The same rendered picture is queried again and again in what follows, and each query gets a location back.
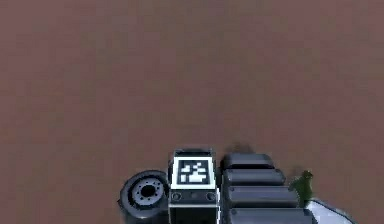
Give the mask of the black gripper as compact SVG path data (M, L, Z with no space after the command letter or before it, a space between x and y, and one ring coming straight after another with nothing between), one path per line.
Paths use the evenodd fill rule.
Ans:
M160 170L145 170L133 175L122 186L117 204L123 224L169 224L169 186Z

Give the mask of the green house plant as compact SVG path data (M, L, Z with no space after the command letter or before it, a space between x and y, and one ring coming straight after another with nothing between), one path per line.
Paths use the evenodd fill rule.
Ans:
M300 176L295 177L289 184L289 190L297 193L299 207L304 208L313 196L312 179L312 172L304 170Z

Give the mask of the white round pot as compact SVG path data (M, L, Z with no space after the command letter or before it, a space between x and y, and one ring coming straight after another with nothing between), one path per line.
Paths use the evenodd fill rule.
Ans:
M311 199L306 209L312 212L318 224L358 224L345 211L318 198Z

